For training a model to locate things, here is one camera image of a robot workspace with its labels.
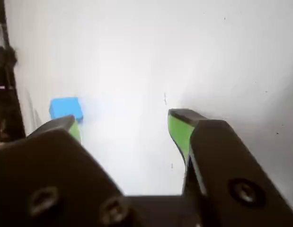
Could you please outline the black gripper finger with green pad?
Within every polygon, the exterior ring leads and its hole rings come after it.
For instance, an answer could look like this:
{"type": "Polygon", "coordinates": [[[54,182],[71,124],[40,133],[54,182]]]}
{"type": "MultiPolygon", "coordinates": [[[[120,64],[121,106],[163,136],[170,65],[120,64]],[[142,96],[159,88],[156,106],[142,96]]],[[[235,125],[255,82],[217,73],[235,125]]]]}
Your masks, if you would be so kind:
{"type": "Polygon", "coordinates": [[[117,185],[66,130],[0,146],[0,227],[133,227],[117,185]]]}
{"type": "Polygon", "coordinates": [[[234,129],[190,109],[168,112],[168,130],[186,165],[183,193],[202,227],[293,227],[293,210],[234,129]]]}

